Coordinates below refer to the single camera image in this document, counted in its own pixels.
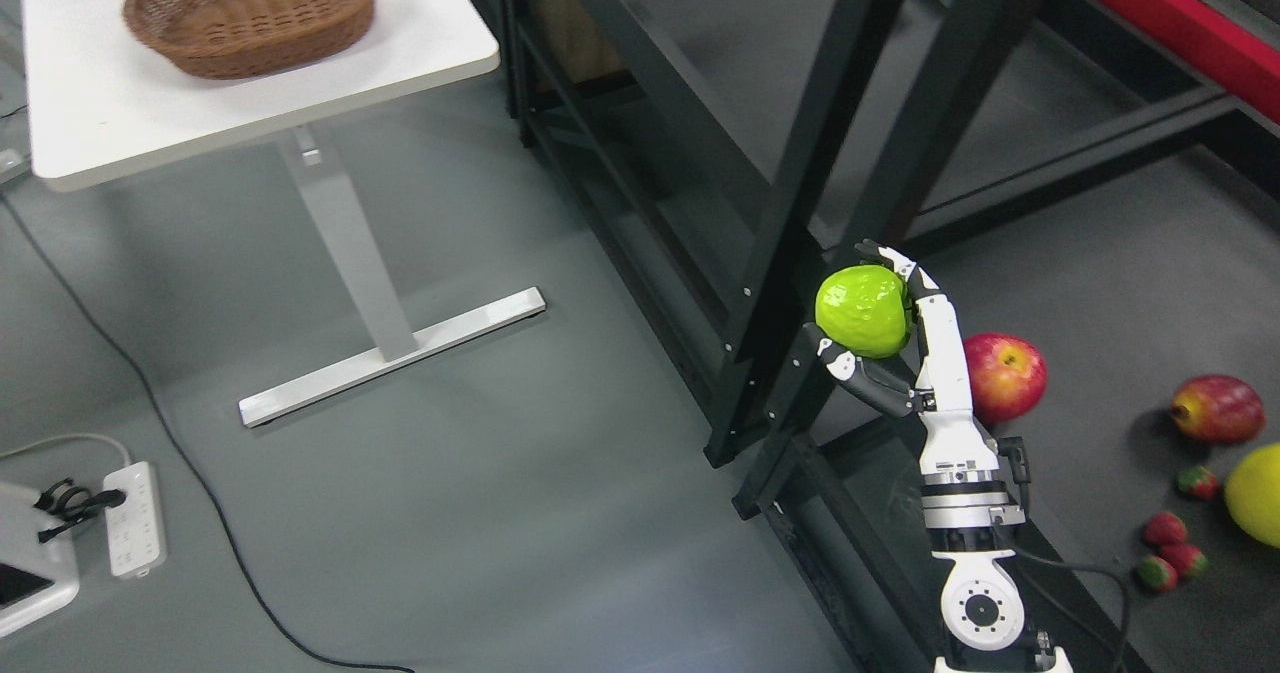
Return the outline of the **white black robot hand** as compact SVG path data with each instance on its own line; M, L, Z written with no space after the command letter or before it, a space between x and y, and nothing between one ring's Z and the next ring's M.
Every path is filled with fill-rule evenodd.
M864 239L854 246L860 260L888 267L902 281L910 298L909 322L914 322L920 368L914 383L891 374L881 363L859 357L835 342L818 325L805 322L804 334L817 363L841 389L882 415L918 415L925 427L919 458L928 485L989 482L1000 471L998 450L978 424L957 313L945 290L914 258L891 246Z

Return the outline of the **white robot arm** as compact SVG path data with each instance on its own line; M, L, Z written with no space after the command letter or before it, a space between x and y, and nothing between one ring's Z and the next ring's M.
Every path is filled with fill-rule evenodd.
M1002 541L1024 511L989 472L927 473L922 512L934 559L948 563L940 617L948 635L936 672L993 672L1011 654L1024 672L1071 672L1066 651L1027 617L1021 592L1004 568L1015 551Z

